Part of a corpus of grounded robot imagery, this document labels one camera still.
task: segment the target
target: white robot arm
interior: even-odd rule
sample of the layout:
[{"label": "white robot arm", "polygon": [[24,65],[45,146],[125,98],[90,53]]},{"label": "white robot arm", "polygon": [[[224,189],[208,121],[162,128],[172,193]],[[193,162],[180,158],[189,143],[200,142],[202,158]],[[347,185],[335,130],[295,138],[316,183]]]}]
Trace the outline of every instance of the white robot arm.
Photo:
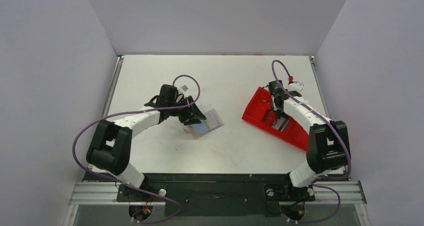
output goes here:
[{"label": "white robot arm", "polygon": [[133,114],[110,122],[99,122],[86,155],[88,163],[109,172],[120,181],[140,188],[145,176],[130,163],[131,141],[149,127],[158,125],[170,116],[178,117],[184,125],[201,123],[206,117],[195,104],[179,109],[165,107],[184,106],[193,102],[182,91],[171,85],[162,85],[160,94],[154,96],[140,109],[141,114]]},{"label": "white robot arm", "polygon": [[[289,173],[293,187],[309,186],[319,176],[347,164],[347,155],[340,142],[336,140],[335,135],[321,118],[302,105],[308,104],[308,102],[302,97],[295,83],[290,83],[287,91],[300,103],[290,98],[281,89],[277,81],[270,82],[268,89],[272,98],[272,109],[277,117],[286,120],[291,117],[309,134],[306,161]],[[332,124],[349,150],[346,124],[342,121],[334,122],[329,118],[322,117]]]}]

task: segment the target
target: gray wall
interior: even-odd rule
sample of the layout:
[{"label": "gray wall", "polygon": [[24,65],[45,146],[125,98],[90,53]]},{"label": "gray wall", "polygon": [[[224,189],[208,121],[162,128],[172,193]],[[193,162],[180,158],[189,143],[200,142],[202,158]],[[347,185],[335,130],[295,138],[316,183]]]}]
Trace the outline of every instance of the gray wall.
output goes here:
[{"label": "gray wall", "polygon": [[424,0],[347,0],[316,55],[373,225],[424,221]]},{"label": "gray wall", "polygon": [[89,0],[121,54],[313,55],[346,0]]},{"label": "gray wall", "polygon": [[0,0],[1,225],[62,223],[115,63],[88,0]]}]

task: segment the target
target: purple cable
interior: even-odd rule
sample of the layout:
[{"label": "purple cable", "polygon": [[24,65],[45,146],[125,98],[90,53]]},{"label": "purple cable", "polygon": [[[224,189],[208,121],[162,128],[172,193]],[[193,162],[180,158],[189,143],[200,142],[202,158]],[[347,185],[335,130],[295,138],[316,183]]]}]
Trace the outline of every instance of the purple cable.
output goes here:
[{"label": "purple cable", "polygon": [[93,174],[93,175],[96,175],[96,176],[98,176],[98,177],[100,177],[100,178],[104,178],[104,179],[108,179],[108,180],[112,180],[112,181],[116,181],[116,182],[120,182],[120,183],[122,183],[123,185],[125,185],[126,187],[129,187],[129,188],[131,188],[131,189],[134,189],[134,190],[137,190],[137,191],[139,191],[139,192],[142,192],[142,193],[146,193],[146,194],[149,194],[149,195],[152,195],[152,196],[155,196],[155,197],[159,197],[159,198],[162,198],[162,199],[165,199],[165,200],[167,200],[167,201],[170,201],[170,202],[172,202],[172,203],[175,203],[176,205],[178,205],[179,206],[179,210],[177,211],[177,212],[175,212],[175,213],[173,213],[173,214],[171,214],[171,215],[169,215],[169,216],[167,216],[167,217],[164,217],[164,218],[162,218],[162,219],[159,219],[159,220],[156,220],[156,221],[151,221],[151,222],[143,222],[143,221],[140,221],[140,223],[141,224],[153,224],[153,223],[158,223],[158,222],[162,222],[162,221],[165,221],[165,220],[167,220],[167,219],[170,219],[171,217],[174,217],[175,215],[177,215],[177,214],[179,214],[181,211],[182,211],[182,205],[179,203],[179,202],[177,202],[177,201],[175,201],[175,200],[173,200],[173,199],[171,199],[171,198],[168,198],[168,197],[165,197],[165,196],[160,196],[159,194],[156,194],[156,193],[153,193],[153,192],[149,192],[149,191],[146,191],[146,190],[143,190],[143,189],[141,189],[141,188],[136,188],[136,187],[133,187],[133,186],[131,186],[131,185],[128,185],[128,184],[126,184],[126,183],[124,183],[124,182],[122,182],[121,180],[119,180],[119,179],[117,179],[117,178],[115,178],[115,177],[111,177],[111,176],[107,176],[107,175],[103,175],[103,174],[100,174],[100,173],[97,173],[97,172],[94,172],[94,171],[91,171],[90,169],[88,169],[87,167],[85,167],[84,165],[82,165],[81,164],[81,162],[78,160],[78,158],[77,158],[77,153],[76,153],[76,146],[77,146],[77,142],[78,142],[78,139],[81,137],[81,135],[87,130],[87,129],[89,129],[90,127],[92,127],[93,125],[95,125],[96,123],[98,123],[98,122],[100,122],[100,121],[102,121],[102,120],[105,120],[105,119],[108,119],[108,118],[111,118],[111,117],[116,117],[116,116],[121,116],[121,115],[127,115],[127,114],[141,114],[141,113],[145,113],[145,112],[152,112],[152,111],[159,111],[159,110],[171,110],[171,109],[181,109],[181,108],[184,108],[184,107],[189,107],[189,106],[191,106],[191,105],[193,105],[194,103],[196,103],[196,101],[199,99],[199,97],[200,97],[200,85],[199,85],[199,83],[196,81],[196,79],[194,79],[193,77],[191,77],[191,76],[189,76],[189,75],[179,75],[179,76],[177,76],[175,79],[174,79],[174,81],[173,81],[173,83],[172,83],[172,85],[174,85],[175,84],[175,81],[178,79],[178,78],[180,78],[180,77],[188,77],[188,78],[190,78],[190,79],[192,79],[195,83],[196,83],[196,85],[197,85],[197,89],[198,89],[198,93],[197,93],[197,97],[191,102],[191,103],[189,103],[189,104],[187,104],[187,105],[184,105],[184,106],[176,106],[176,107],[162,107],[162,108],[152,108],[152,109],[147,109],[147,110],[145,110],[145,111],[129,111],[129,112],[119,112],[119,113],[115,113],[115,114],[111,114],[111,115],[108,115],[108,116],[105,116],[105,117],[102,117],[102,118],[100,118],[99,120],[96,120],[96,121],[94,121],[94,122],[91,122],[90,124],[88,124],[87,126],[85,126],[77,135],[76,135],[76,137],[75,137],[75,139],[74,139],[74,141],[73,141],[73,144],[72,144],[72,156],[73,156],[73,159],[75,160],[75,162],[78,164],[78,166],[80,167],[80,168],[82,168],[82,169],[84,169],[86,172],[88,172],[88,173],[91,173],[91,174]]},{"label": "purple cable", "polygon": [[[316,184],[314,184],[314,187],[326,188],[326,189],[328,189],[328,190],[333,191],[333,192],[337,195],[337,198],[338,198],[337,208],[334,210],[334,212],[332,212],[332,214],[328,215],[327,217],[324,217],[324,218],[321,218],[321,219],[315,219],[315,220],[297,221],[297,223],[314,223],[314,222],[323,222],[323,221],[325,221],[325,220],[327,220],[327,219],[330,219],[330,218],[334,217],[334,215],[336,215],[336,214],[338,213],[339,209],[340,209],[340,204],[341,204],[340,194],[339,194],[336,190],[332,189],[331,187],[324,186],[324,185],[316,185]],[[293,219],[291,219],[291,218],[287,217],[287,215],[285,215],[284,213],[283,213],[283,215],[284,215],[284,216],[285,216],[285,217],[286,217],[286,218],[287,218],[290,222],[296,222],[296,220],[293,220]]]},{"label": "purple cable", "polygon": [[290,77],[289,71],[287,70],[287,67],[279,60],[273,60],[271,67],[272,67],[272,73],[274,74],[274,77],[276,79],[276,81],[278,82],[279,86],[282,88],[282,90],[290,97],[292,98],[295,102],[301,104],[302,106],[304,106],[306,109],[308,109],[309,111],[311,111],[315,116],[317,116],[319,119],[321,119],[323,122],[325,122],[327,124],[327,126],[331,129],[331,131],[334,133],[335,137],[337,138],[337,140],[340,142],[341,147],[343,148],[344,153],[346,154],[347,157],[347,172],[340,176],[340,177],[330,177],[327,176],[325,177],[326,179],[331,179],[331,180],[344,180],[347,179],[349,177],[349,175],[351,174],[351,156],[349,155],[348,152],[348,148],[346,147],[345,142],[343,142],[342,138],[340,137],[340,135],[337,133],[336,129],[331,125],[330,122],[328,122],[323,116],[321,116],[321,114],[319,114],[318,112],[316,112],[315,110],[313,110],[311,107],[309,107],[308,105],[300,102],[298,99],[296,99],[294,96],[292,96],[281,84],[281,82],[279,81],[279,79],[277,78],[276,75],[276,71],[274,68],[274,63],[278,62],[282,65],[282,67],[284,67],[285,71],[287,72],[287,75]]}]

